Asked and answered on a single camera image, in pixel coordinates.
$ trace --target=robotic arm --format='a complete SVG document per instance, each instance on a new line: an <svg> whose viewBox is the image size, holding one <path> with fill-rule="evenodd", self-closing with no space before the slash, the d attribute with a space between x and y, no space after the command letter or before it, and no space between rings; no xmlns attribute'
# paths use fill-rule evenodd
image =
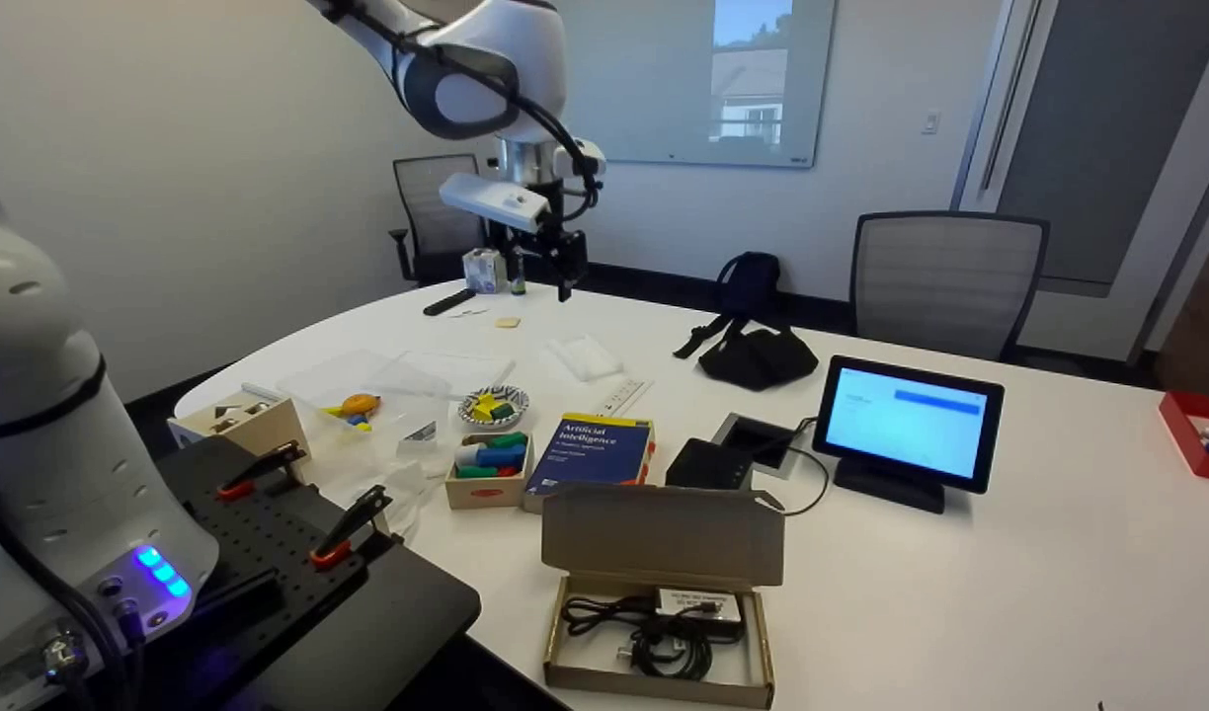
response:
<svg viewBox="0 0 1209 711"><path fill-rule="evenodd" d="M551 261L559 302L583 269L580 232L563 222L596 206L600 151L559 128L563 28L550 0L480 0L433 24L397 0L330 0L327 20L359 20L396 47L396 93L438 140L503 140L503 184L455 176L438 195L449 211L488 222L507 255ZM563 215L563 177L580 206Z"/></svg>

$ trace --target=blue light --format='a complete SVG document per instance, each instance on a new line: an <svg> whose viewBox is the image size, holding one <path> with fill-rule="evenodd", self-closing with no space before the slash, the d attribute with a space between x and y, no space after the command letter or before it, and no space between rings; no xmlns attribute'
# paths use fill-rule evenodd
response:
<svg viewBox="0 0 1209 711"><path fill-rule="evenodd" d="M194 588L177 577L164 584L175 602L189 598Z"/></svg>
<svg viewBox="0 0 1209 711"><path fill-rule="evenodd" d="M162 564L162 554L158 554L158 550L139 550L139 563L143 563L147 571L158 571L158 564Z"/></svg>
<svg viewBox="0 0 1209 711"><path fill-rule="evenodd" d="M152 577L158 577L162 584L177 583L175 564L164 564L164 563L152 571Z"/></svg>

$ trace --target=black stand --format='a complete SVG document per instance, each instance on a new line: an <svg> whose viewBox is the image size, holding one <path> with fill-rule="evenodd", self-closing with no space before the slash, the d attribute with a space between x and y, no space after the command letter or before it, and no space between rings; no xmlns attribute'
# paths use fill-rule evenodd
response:
<svg viewBox="0 0 1209 711"><path fill-rule="evenodd" d="M887 502L915 505L915 510L929 510L929 513L948 510L948 498L944 498L939 482L915 480L910 472L879 467L879 463L840 459L835 482L840 492L887 498Z"/></svg>

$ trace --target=white table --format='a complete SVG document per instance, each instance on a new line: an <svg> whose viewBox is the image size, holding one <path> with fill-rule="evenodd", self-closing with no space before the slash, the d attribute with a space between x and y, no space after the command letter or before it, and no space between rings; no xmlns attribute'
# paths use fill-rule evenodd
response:
<svg viewBox="0 0 1209 711"><path fill-rule="evenodd" d="M671 360L703 313L550 289L476 297L438 319L420 307L455 285L403 292L254 352L194 389L177 417L248 380L273 380L351 347L388 356L480 352L514 360L507 384L532 400L532 444L559 413L596 409L615 384L580 384L550 342L592 338L650 380L630 409L658 436L657 482L687 436L728 413L798 422L823 375L752 394ZM861 356L1002 384L991 492L944 519L831 492L787 525L787 583L762 588L774 638L774 706L804 711L1209 711L1209 482L1194 480L1157 417L1157 390L802 332L823 356ZM771 485L798 502L809 463ZM542 679L555 571L542 564L542 519L445 510L433 492L406 542L480 592L474 639ZM680 706L663 698L551 693L572 706Z"/></svg>

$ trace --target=small box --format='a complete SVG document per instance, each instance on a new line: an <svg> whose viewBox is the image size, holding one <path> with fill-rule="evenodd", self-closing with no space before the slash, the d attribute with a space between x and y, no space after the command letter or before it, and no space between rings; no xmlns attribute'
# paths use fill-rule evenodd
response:
<svg viewBox="0 0 1209 711"><path fill-rule="evenodd" d="M476 480L467 480L463 467L467 459L474 459L474 450L487 450L487 444L492 440L522 440L522 463L514 476L476 476ZM459 444L459 459L445 476L445 502L449 510L480 510L480 505L516 505L522 502L522 492L524 492L524 476L529 476L529 436L522 432L508 432L508 436L467 436Z"/></svg>
<svg viewBox="0 0 1209 711"><path fill-rule="evenodd" d="M1194 476L1209 480L1209 450L1199 444L1197 421L1209 421L1209 394L1197 390L1164 390L1157 402L1172 444L1187 459Z"/></svg>
<svg viewBox="0 0 1209 711"><path fill-rule="evenodd" d="M563 571L563 577L543 631L543 685L771 706L774 663L753 584L783 584L783 536L783 519L744 492L572 485L550 493L542 563ZM709 668L700 679L638 672L626 652L637 630L619 618L567 631L567 602L658 598L671 588L740 602L740 639L713 639Z"/></svg>
<svg viewBox="0 0 1209 711"><path fill-rule="evenodd" d="M268 450L281 450L289 444L295 444L300 456L306 456L306 440L300 432L291 400L266 394L266 390L246 390L246 389L237 394L204 409L204 413L169 421L169 436L175 436L177 450L187 450L189 444L222 436L248 456L268 456Z"/></svg>

